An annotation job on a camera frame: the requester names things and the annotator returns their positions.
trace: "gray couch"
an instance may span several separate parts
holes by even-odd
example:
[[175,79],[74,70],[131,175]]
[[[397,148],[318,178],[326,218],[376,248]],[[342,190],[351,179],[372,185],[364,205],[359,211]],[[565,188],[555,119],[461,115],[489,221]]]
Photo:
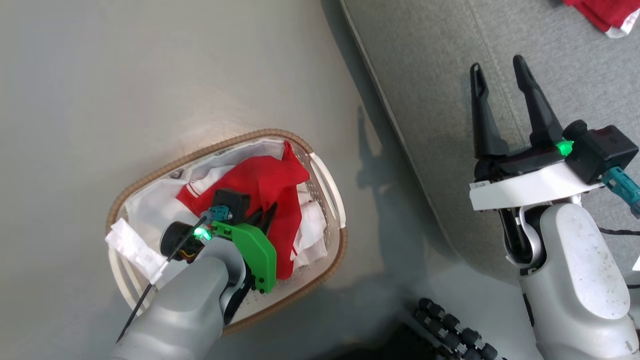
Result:
[[[640,144],[640,25],[610,39],[561,0],[342,0],[383,103],[451,247],[479,271],[513,281],[496,213],[474,213],[469,67],[479,62],[490,105],[512,149],[529,139],[529,117],[511,59],[522,54],[563,127],[618,126]],[[640,158],[627,172],[640,179]],[[583,197],[601,227],[640,229],[607,190]],[[623,274],[640,238],[608,236]]]

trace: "red clothing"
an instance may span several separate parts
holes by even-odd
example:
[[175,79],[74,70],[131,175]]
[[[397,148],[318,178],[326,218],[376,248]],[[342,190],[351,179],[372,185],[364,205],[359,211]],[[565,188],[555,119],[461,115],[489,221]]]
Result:
[[640,0],[564,0],[564,3],[574,6],[604,33],[612,27],[622,29],[629,15],[640,9]]
[[272,156],[254,156],[229,170],[218,182],[195,197],[183,187],[176,198],[195,215],[211,207],[216,190],[228,188],[251,196],[247,216],[262,208],[267,211],[278,203],[268,238],[276,249],[276,277],[288,279],[293,273],[290,260],[293,242],[302,219],[296,185],[309,180],[309,172],[300,165],[291,144],[285,142],[282,160]]

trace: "black cable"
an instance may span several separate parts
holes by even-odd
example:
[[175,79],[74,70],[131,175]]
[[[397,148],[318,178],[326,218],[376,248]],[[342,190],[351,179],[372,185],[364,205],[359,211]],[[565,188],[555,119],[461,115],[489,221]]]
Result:
[[633,230],[611,230],[611,229],[605,229],[603,227],[599,227],[598,230],[600,230],[601,233],[603,234],[609,234],[609,235],[632,235],[632,236],[640,236],[640,231],[633,231]]
[[[171,259],[173,259],[173,257],[178,253],[178,251],[180,251],[180,248],[184,245],[184,243],[186,243],[187,240],[191,237],[193,232],[196,229],[198,229],[200,227],[200,225],[204,224],[204,222],[206,220],[207,220],[207,217],[202,217],[202,218],[200,218],[200,220],[198,220],[198,222],[191,228],[191,230],[189,230],[187,235],[185,235],[183,237],[183,239],[180,240],[180,242],[178,243],[178,246],[176,246],[175,249],[173,250],[173,253],[171,255],[167,256],[167,258],[166,258],[166,262],[167,263],[170,262]],[[142,295],[140,295],[140,299],[136,303],[136,306],[133,308],[133,311],[131,311],[131,315],[129,315],[129,319],[127,320],[127,323],[122,328],[122,332],[120,332],[120,336],[116,340],[116,343],[118,343],[118,341],[120,341],[120,339],[122,339],[122,336],[124,336],[125,331],[129,327],[129,325],[131,325],[131,322],[133,321],[133,319],[136,317],[136,313],[138,313],[138,310],[140,309],[140,306],[142,306],[142,302],[145,300],[145,297],[147,297],[147,294],[149,294],[149,291],[151,291],[151,288],[153,288],[153,286],[154,285],[150,282],[147,285],[147,287],[145,288],[145,291],[142,292]]]

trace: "floor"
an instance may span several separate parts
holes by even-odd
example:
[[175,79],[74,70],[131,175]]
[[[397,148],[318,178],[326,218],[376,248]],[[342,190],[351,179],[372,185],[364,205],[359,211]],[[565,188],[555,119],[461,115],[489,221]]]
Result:
[[108,358],[129,314],[102,240],[115,197],[267,127],[322,157],[349,248],[321,289],[209,358],[328,358],[384,336],[419,297],[501,355],[540,358],[520,290],[445,243],[337,1],[3,1],[0,49],[1,359]]

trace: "white tag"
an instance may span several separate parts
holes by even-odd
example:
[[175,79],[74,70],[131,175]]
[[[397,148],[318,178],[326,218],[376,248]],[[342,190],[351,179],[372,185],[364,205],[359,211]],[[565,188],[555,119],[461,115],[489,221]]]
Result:
[[480,181],[479,183],[470,183],[469,184],[469,189],[473,190],[473,189],[481,188],[483,186],[487,186],[489,184],[491,184],[491,182],[489,182],[489,180]]
[[104,240],[127,258],[147,279],[151,279],[163,264],[164,258],[153,251],[122,218],[111,226],[111,232]]

